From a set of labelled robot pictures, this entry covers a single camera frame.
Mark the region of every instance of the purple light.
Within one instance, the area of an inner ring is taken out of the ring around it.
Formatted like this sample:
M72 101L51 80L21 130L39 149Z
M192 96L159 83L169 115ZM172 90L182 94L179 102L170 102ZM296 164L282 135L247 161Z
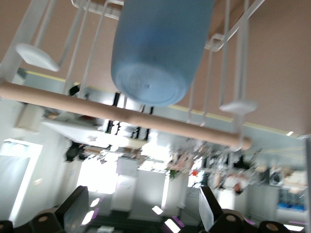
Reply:
M96 209L94 210L92 219L95 219L95 218L97 217L98 211L99 211L99 208L96 208Z
M185 227L185 224L183 224L182 221L179 220L179 218L177 218L176 216L173 216L172 218L178 223L179 226Z
M308 225L307 222L289 221L289 223L300 224L300 225Z
M102 202L104 200L105 195L103 195L100 199L99 202Z
M253 221L251 221L251 220L249 220L249 219L245 219L245 221L247 222L247 223L249 223L249 224L251 224L251 225L255 225L255 222L253 222Z

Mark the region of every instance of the wall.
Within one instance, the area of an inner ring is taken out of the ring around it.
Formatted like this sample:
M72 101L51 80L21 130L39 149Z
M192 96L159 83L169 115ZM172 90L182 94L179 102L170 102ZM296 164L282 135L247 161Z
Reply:
M166 200L166 208L163 213L164 216L177 216L179 207L185 204L187 195L188 176L178 174L175 179L169 182L169 189Z
M180 220L185 225L198 226L201 222L199 213L199 189L187 188L186 206L181 212Z
M130 218L160 221L151 208L161 207L165 174L151 171L138 171L136 189Z
M247 186L240 195L235 195L234 200L234 210L238 211L243 216L247 214L248 189L249 186Z
M136 177L119 175L116 191L112 194L110 209L130 211L135 193Z
M67 169L66 163L63 163L64 153L69 146L69 142L63 136L44 125L40 126L40 134L14 129L15 122L22 108L23 104L16 101L0 101L0 146L7 138L43 145L19 215L17 216L16 226L29 221L39 211L60 204L58 202L58 194L62 187L64 172ZM38 179L42 179L42 182L35 185L34 181Z
M258 221L276 221L278 187L250 185L248 192L246 216Z

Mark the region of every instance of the fluorescent light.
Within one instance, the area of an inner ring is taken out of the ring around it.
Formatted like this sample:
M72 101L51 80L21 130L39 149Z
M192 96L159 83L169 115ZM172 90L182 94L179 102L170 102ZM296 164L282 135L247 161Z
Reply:
M299 232L302 229L304 229L304 227L298 227L298 226L293 226L293 225L285 225L285 224L284 224L284 227L286 227L290 231L295 231L295 232Z
M99 198L96 198L94 201L92 201L92 204L90 205L90 207L94 207L99 203Z
M157 214L160 215L161 213L163 213L163 210L160 209L160 207L155 206L154 208L152 208L152 210Z
M165 224L171 229L173 233L177 233L180 231L180 228L171 219L166 220Z
M94 210L88 212L85 218L83 219L81 225L85 226L86 224L88 224L91 221L93 214L94 214Z
M293 131L288 132L288 134L286 134L286 136L291 136L293 134Z

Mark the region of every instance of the blue water bottle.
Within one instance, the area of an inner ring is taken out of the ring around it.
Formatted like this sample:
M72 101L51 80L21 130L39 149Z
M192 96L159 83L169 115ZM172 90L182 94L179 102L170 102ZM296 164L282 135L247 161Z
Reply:
M126 0L111 76L126 96L151 106L184 98L200 65L214 0Z

